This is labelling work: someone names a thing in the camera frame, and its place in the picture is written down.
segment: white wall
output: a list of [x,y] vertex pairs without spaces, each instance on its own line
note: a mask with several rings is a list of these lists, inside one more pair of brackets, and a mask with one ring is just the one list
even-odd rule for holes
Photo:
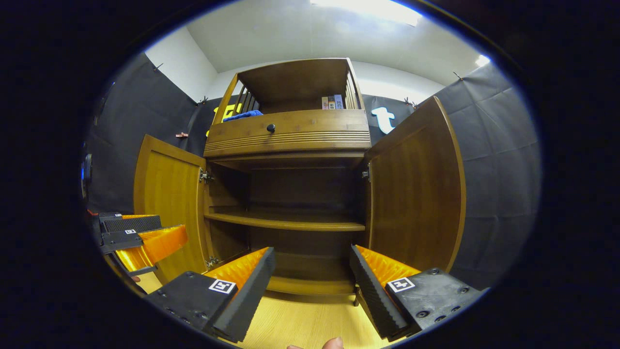
[[[235,73],[280,62],[283,61],[266,62],[224,71],[213,80],[206,96],[209,99],[222,98]],[[363,94],[398,100],[403,100],[407,97],[409,101],[420,103],[445,87],[419,75],[388,68],[383,65],[358,61],[353,61],[352,63]],[[241,84],[237,86],[233,94],[239,92],[241,92]]]
[[163,63],[159,70],[195,102],[208,94],[218,75],[186,27],[164,37],[145,54],[155,66]]

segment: wooden floor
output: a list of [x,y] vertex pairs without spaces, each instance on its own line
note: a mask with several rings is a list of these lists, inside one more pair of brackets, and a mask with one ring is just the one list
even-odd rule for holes
[[[140,275],[138,283],[148,293],[161,287],[151,274]],[[353,296],[308,297],[267,291],[246,339],[235,345],[246,349],[285,349],[292,344],[320,349],[328,339],[338,336],[347,349],[383,348],[390,344],[379,337],[361,306],[353,307]]]

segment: drawer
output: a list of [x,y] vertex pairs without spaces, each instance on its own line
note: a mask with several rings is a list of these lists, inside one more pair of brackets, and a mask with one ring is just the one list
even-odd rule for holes
[[[267,130],[275,125],[274,133]],[[310,110],[266,114],[215,124],[204,156],[222,157],[304,150],[366,150],[370,133],[361,109]]]

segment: book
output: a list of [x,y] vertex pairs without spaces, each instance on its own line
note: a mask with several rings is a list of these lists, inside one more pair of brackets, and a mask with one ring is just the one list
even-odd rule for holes
[[344,109],[343,105],[342,105],[342,95],[341,94],[335,94],[334,95],[334,100],[336,102],[336,109]]

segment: human hand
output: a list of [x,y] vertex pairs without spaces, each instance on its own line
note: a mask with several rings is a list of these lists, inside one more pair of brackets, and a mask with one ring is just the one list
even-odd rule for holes
[[[344,343],[342,341],[342,337],[336,337],[328,340],[323,345],[322,349],[344,349]],[[296,347],[294,345],[289,345],[286,349],[302,349],[300,347]]]

